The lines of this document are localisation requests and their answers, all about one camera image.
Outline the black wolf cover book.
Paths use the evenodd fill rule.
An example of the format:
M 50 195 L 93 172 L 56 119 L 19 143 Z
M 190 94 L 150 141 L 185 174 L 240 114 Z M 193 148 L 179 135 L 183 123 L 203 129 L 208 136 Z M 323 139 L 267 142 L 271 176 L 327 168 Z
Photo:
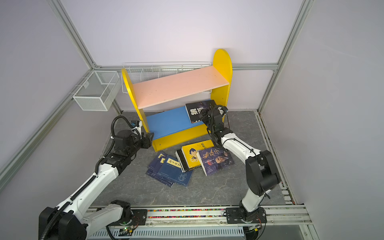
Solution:
M 214 100 L 205 100 L 200 102 L 188 103 L 185 106 L 190 122 L 191 124 L 194 124 L 202 119 L 203 113 L 215 107 L 216 102 Z

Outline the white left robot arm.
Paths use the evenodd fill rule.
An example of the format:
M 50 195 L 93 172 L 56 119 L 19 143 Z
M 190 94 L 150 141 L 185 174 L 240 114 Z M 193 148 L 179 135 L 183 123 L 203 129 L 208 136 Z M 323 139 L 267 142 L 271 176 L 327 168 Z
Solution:
M 39 216 L 40 240 L 86 240 L 95 232 L 112 223 L 130 224 L 133 220 L 130 203 L 113 201 L 89 216 L 85 213 L 100 193 L 131 163 L 140 149 L 152 145 L 153 133 L 132 141 L 124 155 L 112 155 L 100 161 L 91 177 L 72 195 L 54 208 L 45 208 Z

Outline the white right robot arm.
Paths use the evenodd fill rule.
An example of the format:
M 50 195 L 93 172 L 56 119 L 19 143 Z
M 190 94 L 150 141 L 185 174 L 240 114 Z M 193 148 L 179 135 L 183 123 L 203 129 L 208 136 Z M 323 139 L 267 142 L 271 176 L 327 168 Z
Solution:
M 207 132 L 214 146 L 227 150 L 240 159 L 246 168 L 248 191 L 241 200 L 240 208 L 246 213 L 256 212 L 269 192 L 281 183 L 281 176 L 275 159 L 270 151 L 260 151 L 242 141 L 225 127 L 223 117 L 227 107 L 217 105 L 200 113 L 201 121 L 207 126 Z

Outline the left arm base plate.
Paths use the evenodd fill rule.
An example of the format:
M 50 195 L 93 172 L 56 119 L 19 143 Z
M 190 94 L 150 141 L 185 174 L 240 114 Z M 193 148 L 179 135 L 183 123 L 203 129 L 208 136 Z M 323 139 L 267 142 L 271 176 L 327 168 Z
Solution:
M 124 210 L 118 223 L 121 226 L 144 226 L 147 220 L 147 209 Z

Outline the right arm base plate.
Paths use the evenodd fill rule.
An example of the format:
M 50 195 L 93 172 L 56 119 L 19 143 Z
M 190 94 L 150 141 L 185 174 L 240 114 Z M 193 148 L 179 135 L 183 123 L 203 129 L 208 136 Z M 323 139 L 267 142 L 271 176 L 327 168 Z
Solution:
M 267 214 L 264 208 L 248 212 L 244 207 L 226 208 L 224 217 L 228 224 L 265 224 Z

